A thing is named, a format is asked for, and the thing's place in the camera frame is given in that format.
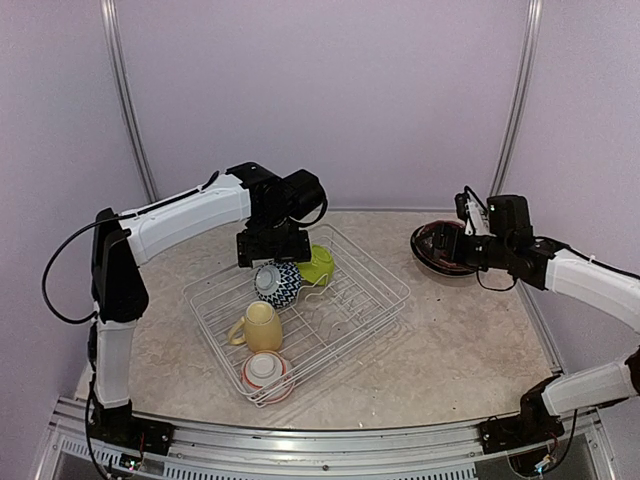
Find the small black plate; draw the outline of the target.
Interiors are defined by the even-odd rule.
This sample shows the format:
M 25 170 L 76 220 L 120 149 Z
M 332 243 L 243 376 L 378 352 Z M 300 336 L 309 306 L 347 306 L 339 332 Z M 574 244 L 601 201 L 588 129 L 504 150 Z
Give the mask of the small black plate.
M 465 227 L 459 221 L 437 220 L 419 229 L 414 244 L 422 258 L 438 266 L 453 268 L 457 267 L 453 250 L 459 233 L 465 233 Z

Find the green bowl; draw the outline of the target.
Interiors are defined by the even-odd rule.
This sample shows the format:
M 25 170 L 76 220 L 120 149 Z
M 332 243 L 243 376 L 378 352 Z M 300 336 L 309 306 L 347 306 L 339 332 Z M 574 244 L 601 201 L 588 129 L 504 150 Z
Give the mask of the green bowl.
M 311 285 L 326 286 L 332 278 L 335 262 L 330 251 L 321 245 L 311 246 L 311 260 L 296 262 L 302 279 Z

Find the blue white patterned bowl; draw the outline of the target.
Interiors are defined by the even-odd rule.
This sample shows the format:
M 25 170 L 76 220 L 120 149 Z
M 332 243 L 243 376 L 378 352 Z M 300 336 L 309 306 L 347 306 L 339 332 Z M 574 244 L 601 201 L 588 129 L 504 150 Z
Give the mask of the blue white patterned bowl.
M 299 268 L 293 262 L 270 262 L 258 268 L 254 289 L 261 301 L 284 309 L 297 298 L 302 286 Z

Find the yellow mug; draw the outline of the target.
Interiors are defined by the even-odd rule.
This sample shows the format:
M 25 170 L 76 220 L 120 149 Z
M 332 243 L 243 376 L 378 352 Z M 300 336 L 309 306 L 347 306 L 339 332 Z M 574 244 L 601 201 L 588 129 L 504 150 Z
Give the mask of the yellow mug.
M 227 341 L 233 346 L 246 345 L 254 353 L 278 351 L 283 343 L 280 317 L 271 304 L 255 301 L 230 329 Z

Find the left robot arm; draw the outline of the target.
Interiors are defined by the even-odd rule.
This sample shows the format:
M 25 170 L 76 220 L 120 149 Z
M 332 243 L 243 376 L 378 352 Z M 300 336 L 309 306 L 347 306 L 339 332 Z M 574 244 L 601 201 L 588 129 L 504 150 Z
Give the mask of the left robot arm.
M 203 184 L 138 209 L 107 208 L 73 233 L 92 232 L 91 295 L 85 321 L 95 331 L 93 385 L 103 411 L 102 430 L 121 445 L 140 434 L 130 415 L 129 370 L 133 334 L 149 304 L 139 272 L 164 251 L 220 226 L 243 222 L 236 237 L 237 263 L 302 262 L 311 258 L 306 216 L 324 214 L 328 197 L 319 178 L 305 169 L 280 177 L 255 162 L 215 172 Z

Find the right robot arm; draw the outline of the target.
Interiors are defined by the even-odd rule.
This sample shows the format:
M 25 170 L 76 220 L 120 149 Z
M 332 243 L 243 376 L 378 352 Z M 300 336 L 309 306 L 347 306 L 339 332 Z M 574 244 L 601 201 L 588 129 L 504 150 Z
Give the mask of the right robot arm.
M 432 252 L 448 265 L 475 272 L 499 269 L 514 281 L 565 295 L 639 329 L 639 277 L 588 257 L 568 244 L 535 235 L 528 201 L 498 195 L 480 201 L 470 190 L 455 197 L 458 219 L 438 223 Z M 557 417 L 570 410 L 617 403 L 639 394 L 639 354 L 559 376 L 513 419 L 511 433 L 523 444 L 535 442 Z

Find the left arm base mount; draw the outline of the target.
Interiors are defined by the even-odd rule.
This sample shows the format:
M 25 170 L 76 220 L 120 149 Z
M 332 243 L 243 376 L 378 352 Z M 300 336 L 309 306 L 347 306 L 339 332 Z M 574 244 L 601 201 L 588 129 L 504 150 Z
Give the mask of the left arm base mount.
M 89 436 L 141 453 L 167 456 L 175 427 L 168 422 L 142 418 L 129 403 L 117 408 L 98 405 L 89 420 Z

